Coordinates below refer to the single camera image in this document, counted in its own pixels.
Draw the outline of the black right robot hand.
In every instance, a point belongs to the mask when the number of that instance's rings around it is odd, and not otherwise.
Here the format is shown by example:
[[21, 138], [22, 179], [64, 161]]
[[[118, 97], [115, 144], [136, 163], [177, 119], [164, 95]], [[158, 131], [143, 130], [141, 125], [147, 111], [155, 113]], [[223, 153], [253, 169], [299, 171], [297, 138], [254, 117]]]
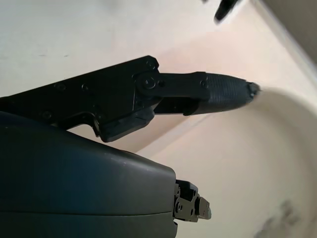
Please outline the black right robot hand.
[[173, 238], [176, 220], [211, 218], [173, 169], [108, 142], [145, 127], [151, 56], [0, 100], [3, 238]]

